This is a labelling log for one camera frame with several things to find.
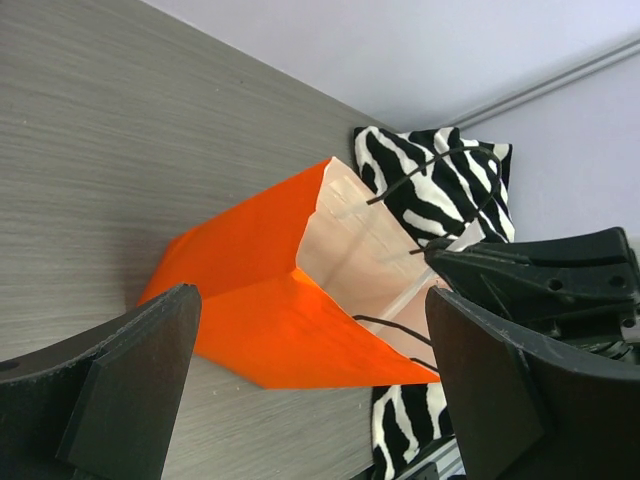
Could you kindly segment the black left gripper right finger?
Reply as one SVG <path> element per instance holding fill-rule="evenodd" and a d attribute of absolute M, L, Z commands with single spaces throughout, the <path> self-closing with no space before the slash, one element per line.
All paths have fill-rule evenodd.
<path fill-rule="evenodd" d="M 578 350 L 444 289 L 426 297 L 470 479 L 636 479 L 639 368 Z"/>

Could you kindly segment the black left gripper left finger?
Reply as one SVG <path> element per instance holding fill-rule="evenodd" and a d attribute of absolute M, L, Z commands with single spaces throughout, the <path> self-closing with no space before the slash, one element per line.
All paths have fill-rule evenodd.
<path fill-rule="evenodd" d="M 182 284 L 2 361 L 2 478 L 161 478 L 200 313 Z"/>

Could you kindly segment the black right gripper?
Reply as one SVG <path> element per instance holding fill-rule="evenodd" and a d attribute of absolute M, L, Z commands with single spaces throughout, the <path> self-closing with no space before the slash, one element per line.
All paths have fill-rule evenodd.
<path fill-rule="evenodd" d="M 626 232 L 524 243 L 449 240 L 427 264 L 468 301 L 587 353 L 639 362 L 639 265 Z"/>

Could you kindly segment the orange paper gift bag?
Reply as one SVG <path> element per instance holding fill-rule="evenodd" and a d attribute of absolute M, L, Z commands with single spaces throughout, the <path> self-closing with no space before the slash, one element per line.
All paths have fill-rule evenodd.
<path fill-rule="evenodd" d="M 264 388 L 436 382 L 435 273 L 384 202 L 328 158 L 173 239 L 141 297 L 195 286 L 196 353 Z"/>

